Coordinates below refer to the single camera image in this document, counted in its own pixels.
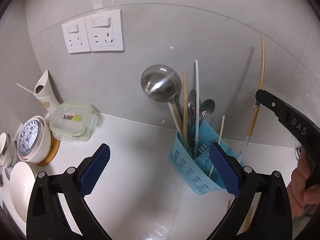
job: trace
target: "blue floral pattern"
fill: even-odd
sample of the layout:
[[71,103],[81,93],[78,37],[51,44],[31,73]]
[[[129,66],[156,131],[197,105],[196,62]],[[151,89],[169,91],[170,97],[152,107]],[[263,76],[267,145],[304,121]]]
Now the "blue floral pattern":
[[39,131],[39,124],[35,120],[31,120],[27,124],[25,124],[24,128],[22,129],[19,137],[19,151],[23,154],[27,153],[33,145],[29,145],[29,141],[32,135],[38,133]]

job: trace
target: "bowl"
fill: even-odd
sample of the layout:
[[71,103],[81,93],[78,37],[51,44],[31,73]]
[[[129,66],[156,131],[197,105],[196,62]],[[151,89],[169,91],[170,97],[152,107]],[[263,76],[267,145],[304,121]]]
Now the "bowl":
[[40,136],[40,121],[35,118],[28,120],[22,127],[17,141],[17,152],[20,156],[27,156],[35,147]]
[[0,135],[0,167],[8,168],[17,161],[17,148],[9,134]]
[[40,129],[39,129],[39,136],[37,138],[36,143],[34,144],[33,149],[31,150],[31,152],[29,154],[27,154],[26,156],[22,156],[23,158],[25,158],[26,160],[30,159],[33,154],[35,153],[35,151],[39,148],[40,143],[41,143],[41,138],[43,138],[43,134],[44,134],[44,124],[40,121],[39,118],[33,117],[32,119],[36,119],[39,123],[40,123]]
[[42,125],[44,126],[43,136],[42,138],[38,139],[39,147],[32,149],[32,151],[28,155],[28,159],[21,157],[20,155],[18,156],[19,156],[19,159],[24,162],[37,164],[43,161],[47,157],[51,149],[51,134],[50,134],[50,129],[48,125],[45,123],[44,119],[41,116],[35,116],[34,118],[38,118],[42,123]]
[[27,222],[29,200],[35,181],[33,171],[27,163],[19,162],[13,167],[9,185],[10,197],[14,209],[25,223]]

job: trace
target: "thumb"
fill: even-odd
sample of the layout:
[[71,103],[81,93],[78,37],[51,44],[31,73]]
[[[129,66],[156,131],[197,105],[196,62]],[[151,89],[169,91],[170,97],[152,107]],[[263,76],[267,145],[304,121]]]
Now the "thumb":
[[310,188],[308,188],[304,193],[303,199],[307,204],[319,204],[320,184],[312,185]]

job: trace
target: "blue plastic basket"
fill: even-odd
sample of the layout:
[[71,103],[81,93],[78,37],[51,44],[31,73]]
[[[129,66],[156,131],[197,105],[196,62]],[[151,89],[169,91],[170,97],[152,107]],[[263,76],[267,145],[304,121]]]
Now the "blue plastic basket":
[[[217,141],[218,138],[218,134],[210,127],[210,125],[203,122],[199,128],[199,147],[202,145],[209,146]],[[220,142],[220,146],[228,155],[237,157],[224,141]],[[186,182],[188,182],[195,193],[201,195],[209,191],[226,189],[216,169],[213,169],[212,175],[210,178],[208,177],[212,166],[209,159],[209,148],[193,160],[183,147],[177,133],[173,149],[170,152],[168,159]]]

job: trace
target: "screw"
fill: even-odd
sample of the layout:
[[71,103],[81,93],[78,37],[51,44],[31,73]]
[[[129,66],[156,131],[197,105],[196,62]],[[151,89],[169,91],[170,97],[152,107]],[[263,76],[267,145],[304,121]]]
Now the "screw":
[[41,171],[39,174],[38,174],[38,177],[39,178],[43,178],[45,176],[45,173],[43,171]]
[[279,171],[275,171],[273,173],[277,178],[281,177],[281,173]]
[[74,167],[70,167],[70,168],[67,169],[67,173],[68,173],[68,174],[72,174],[72,173],[74,173],[75,171],[76,171],[76,169],[75,169]]
[[246,173],[251,173],[252,172],[252,168],[250,166],[245,166],[243,169],[244,169],[244,171]]

